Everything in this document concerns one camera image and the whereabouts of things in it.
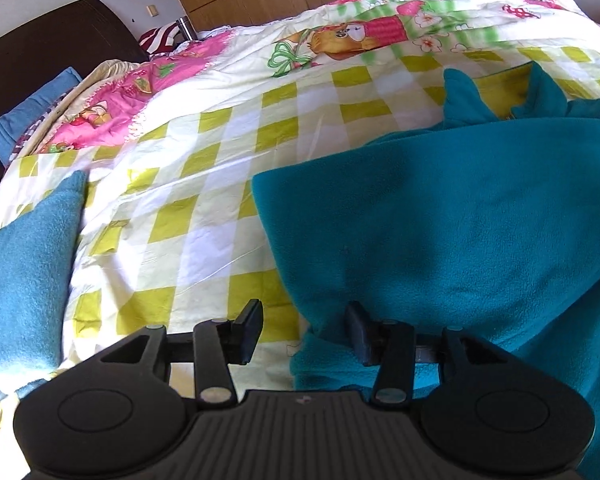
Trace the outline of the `teal fleece zip pullover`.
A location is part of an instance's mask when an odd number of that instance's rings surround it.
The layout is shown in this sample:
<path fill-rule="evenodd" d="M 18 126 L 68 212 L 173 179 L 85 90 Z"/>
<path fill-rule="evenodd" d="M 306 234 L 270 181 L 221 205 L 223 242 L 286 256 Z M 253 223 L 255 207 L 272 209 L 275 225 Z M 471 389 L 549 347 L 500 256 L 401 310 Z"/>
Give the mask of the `teal fleece zip pullover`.
<path fill-rule="evenodd" d="M 528 73 L 503 119 L 446 70 L 437 125 L 262 172 L 252 195 L 309 325 L 298 389 L 373 385 L 344 333 L 349 302 L 430 334 L 459 325 L 588 400 L 580 471 L 600 479 L 600 99 Z"/>

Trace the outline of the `checkered floral bed quilt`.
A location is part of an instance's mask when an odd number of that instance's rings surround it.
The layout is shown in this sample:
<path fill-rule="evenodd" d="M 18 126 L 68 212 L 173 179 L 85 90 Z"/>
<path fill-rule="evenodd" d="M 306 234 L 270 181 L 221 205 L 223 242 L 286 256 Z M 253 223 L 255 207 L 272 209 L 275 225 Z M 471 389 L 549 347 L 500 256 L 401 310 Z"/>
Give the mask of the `checkered floral bed quilt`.
<path fill-rule="evenodd" d="M 128 140 L 42 141 L 0 184 L 0 229 L 75 169 L 88 177 L 62 326 L 65 364 L 145 321 L 178 332 L 264 302 L 245 387 L 286 387 L 303 321 L 251 196 L 255 174 L 438 122 L 448 67 L 539 63 L 570 98 L 600 98 L 600 25 L 571 0 L 354 0 L 190 47 L 196 76 L 157 91 Z"/>

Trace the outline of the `blue folded towel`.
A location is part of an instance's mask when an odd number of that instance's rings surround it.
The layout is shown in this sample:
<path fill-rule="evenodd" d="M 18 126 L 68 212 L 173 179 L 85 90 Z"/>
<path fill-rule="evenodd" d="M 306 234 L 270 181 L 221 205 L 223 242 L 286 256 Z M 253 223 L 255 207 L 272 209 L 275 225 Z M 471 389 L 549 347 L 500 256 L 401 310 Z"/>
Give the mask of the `blue folded towel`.
<path fill-rule="evenodd" d="M 74 172 L 0 229 L 0 390 L 56 370 L 87 173 Z"/>

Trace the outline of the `blue pillow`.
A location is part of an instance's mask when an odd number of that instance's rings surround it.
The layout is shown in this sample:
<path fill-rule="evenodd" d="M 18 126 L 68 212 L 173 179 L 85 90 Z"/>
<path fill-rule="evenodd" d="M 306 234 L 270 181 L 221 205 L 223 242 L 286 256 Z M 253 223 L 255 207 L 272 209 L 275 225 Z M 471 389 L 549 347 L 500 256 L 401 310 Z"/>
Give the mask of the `blue pillow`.
<path fill-rule="evenodd" d="M 80 74 L 73 67 L 68 67 L 12 110 L 0 116 L 0 162 L 4 167 L 7 166 L 17 141 L 27 128 L 81 81 Z"/>

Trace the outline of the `red white striped pillow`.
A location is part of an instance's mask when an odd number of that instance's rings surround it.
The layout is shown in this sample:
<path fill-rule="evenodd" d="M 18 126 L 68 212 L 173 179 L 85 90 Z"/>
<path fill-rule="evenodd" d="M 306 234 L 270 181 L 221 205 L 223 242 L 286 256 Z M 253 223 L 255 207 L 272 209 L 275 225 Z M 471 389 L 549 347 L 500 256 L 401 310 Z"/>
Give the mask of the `red white striped pillow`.
<path fill-rule="evenodd" d="M 140 47 L 150 56 L 173 52 L 185 41 L 198 38 L 188 16 L 182 16 L 175 22 L 158 28 L 149 29 L 138 38 Z"/>

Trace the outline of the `dark wooden headboard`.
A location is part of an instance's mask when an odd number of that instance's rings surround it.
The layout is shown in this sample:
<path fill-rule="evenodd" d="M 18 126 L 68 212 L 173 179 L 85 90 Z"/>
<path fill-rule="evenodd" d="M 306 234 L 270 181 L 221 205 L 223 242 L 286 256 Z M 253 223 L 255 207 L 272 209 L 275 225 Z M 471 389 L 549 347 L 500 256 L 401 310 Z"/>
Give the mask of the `dark wooden headboard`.
<path fill-rule="evenodd" d="M 67 67 L 85 77 L 102 61 L 148 60 L 132 32 L 100 0 L 76 0 L 0 38 L 0 116 Z M 0 162 L 0 181 L 5 172 Z"/>

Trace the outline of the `wall light switch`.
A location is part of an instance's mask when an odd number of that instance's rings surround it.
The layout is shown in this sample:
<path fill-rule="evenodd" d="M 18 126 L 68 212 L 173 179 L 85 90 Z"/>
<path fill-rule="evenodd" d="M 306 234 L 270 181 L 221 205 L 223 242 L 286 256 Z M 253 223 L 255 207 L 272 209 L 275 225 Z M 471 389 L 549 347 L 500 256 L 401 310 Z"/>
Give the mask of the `wall light switch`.
<path fill-rule="evenodd" d="M 157 7 L 154 4 L 150 4 L 147 7 L 147 12 L 152 18 L 154 18 L 155 16 L 157 16 L 159 14 Z"/>

